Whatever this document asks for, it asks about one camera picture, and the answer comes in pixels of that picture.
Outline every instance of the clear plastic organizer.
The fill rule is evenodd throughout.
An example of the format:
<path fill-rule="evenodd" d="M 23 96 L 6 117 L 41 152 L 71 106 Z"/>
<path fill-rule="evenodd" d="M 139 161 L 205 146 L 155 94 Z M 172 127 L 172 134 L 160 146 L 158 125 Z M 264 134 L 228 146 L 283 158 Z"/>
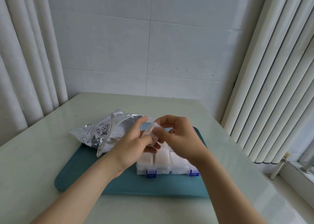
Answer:
<path fill-rule="evenodd" d="M 163 143 L 161 147 L 155 155 L 152 153 L 141 155 L 136 162 L 138 175 L 146 175 L 147 178 L 155 178 L 158 174 L 199 176 L 197 168 L 170 150 L 167 143 Z"/>

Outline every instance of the teal tray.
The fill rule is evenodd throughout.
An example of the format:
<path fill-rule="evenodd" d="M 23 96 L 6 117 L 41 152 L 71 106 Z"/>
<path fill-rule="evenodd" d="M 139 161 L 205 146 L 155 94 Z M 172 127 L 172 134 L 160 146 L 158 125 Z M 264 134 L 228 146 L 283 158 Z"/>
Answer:
<path fill-rule="evenodd" d="M 142 130 L 148 125 L 149 123 L 143 124 Z M 198 129 L 194 127 L 194 130 L 206 146 Z M 97 160 L 96 149 L 82 144 L 59 172 L 54 186 L 64 192 Z M 113 179 L 102 194 L 209 198 L 201 176 L 159 174 L 156 178 L 146 178 L 136 174 L 135 164 Z"/>

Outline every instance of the white table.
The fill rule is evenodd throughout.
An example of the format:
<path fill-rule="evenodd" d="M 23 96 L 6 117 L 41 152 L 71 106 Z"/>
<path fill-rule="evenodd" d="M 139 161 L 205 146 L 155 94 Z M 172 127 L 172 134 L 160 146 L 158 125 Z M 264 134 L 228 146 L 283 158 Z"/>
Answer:
<path fill-rule="evenodd" d="M 53 202 L 60 195 L 53 181 L 80 145 L 69 131 L 117 108 L 153 119 L 188 117 L 269 223 L 305 223 L 197 100 L 100 93 L 77 95 L 0 147 L 0 223 L 29 223 Z M 86 223 L 218 222 L 210 199 L 104 195 Z"/>

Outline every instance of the white curtain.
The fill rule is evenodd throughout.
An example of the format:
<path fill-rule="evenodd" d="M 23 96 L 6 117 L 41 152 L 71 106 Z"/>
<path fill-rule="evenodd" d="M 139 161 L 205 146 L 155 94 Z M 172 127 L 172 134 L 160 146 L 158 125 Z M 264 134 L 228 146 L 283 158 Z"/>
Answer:
<path fill-rule="evenodd" d="M 0 145 L 68 101 L 48 0 L 0 0 Z"/>

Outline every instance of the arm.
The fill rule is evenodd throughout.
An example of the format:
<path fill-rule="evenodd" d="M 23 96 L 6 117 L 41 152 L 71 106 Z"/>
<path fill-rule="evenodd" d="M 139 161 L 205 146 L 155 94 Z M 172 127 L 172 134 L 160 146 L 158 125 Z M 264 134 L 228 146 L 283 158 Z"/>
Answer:
<path fill-rule="evenodd" d="M 150 136 L 139 138 L 141 124 L 147 119 L 147 116 L 138 119 L 111 151 L 97 160 L 31 224 L 84 223 L 102 191 L 113 178 L 134 164 L 143 151 L 156 153 L 153 147 L 147 146 L 153 141 Z M 160 146 L 156 144 L 155 148 L 160 149 Z"/>
<path fill-rule="evenodd" d="M 203 145 L 186 117 L 168 115 L 155 122 L 164 128 L 173 128 L 169 132 L 156 128 L 153 132 L 160 142 L 166 141 L 177 155 L 197 167 L 219 224 L 266 224 L 218 160 Z"/>

